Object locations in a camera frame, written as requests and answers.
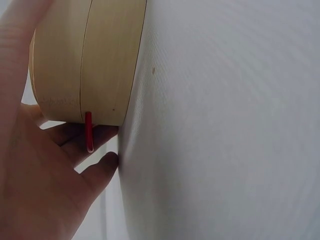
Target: hand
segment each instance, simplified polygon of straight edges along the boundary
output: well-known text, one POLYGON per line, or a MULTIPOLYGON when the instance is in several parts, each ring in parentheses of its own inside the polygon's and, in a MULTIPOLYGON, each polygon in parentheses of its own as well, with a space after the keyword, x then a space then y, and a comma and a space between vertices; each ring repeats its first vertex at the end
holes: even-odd
MULTIPOLYGON (((78 174, 89 156, 84 127, 46 130, 37 105, 21 104, 29 45, 52 0, 12 0, 0 19, 0 239, 70 240, 118 166, 115 153, 78 174)), ((93 130, 97 149, 116 127, 93 130)))

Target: red pull tab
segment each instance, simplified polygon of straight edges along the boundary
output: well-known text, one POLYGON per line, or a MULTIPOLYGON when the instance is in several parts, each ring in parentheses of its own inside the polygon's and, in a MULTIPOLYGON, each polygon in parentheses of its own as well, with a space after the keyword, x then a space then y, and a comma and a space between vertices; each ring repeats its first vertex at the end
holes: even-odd
POLYGON ((88 153, 94 152, 94 139, 92 133, 92 113, 85 113, 85 143, 88 153))

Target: wooden cylindrical object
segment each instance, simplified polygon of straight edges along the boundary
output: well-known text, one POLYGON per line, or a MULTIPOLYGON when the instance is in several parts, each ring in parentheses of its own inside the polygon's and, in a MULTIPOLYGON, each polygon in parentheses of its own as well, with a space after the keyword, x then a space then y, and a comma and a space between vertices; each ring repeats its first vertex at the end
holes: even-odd
POLYGON ((146 0, 55 0, 30 46, 34 96, 49 120, 124 122, 146 0))

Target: textured white surface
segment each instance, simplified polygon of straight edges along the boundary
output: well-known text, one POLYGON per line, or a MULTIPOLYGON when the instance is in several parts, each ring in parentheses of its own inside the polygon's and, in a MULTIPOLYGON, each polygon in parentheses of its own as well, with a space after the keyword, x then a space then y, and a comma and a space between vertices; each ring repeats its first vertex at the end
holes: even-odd
POLYGON ((320 239, 320 2, 149 0, 121 189, 131 240, 320 239))

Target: white surface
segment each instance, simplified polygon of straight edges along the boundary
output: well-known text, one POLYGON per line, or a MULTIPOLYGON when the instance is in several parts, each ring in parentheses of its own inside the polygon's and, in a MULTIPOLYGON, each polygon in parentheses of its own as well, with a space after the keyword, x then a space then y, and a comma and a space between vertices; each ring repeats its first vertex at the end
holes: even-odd
POLYGON ((142 39, 130 239, 320 239, 320 2, 149 0, 142 39))

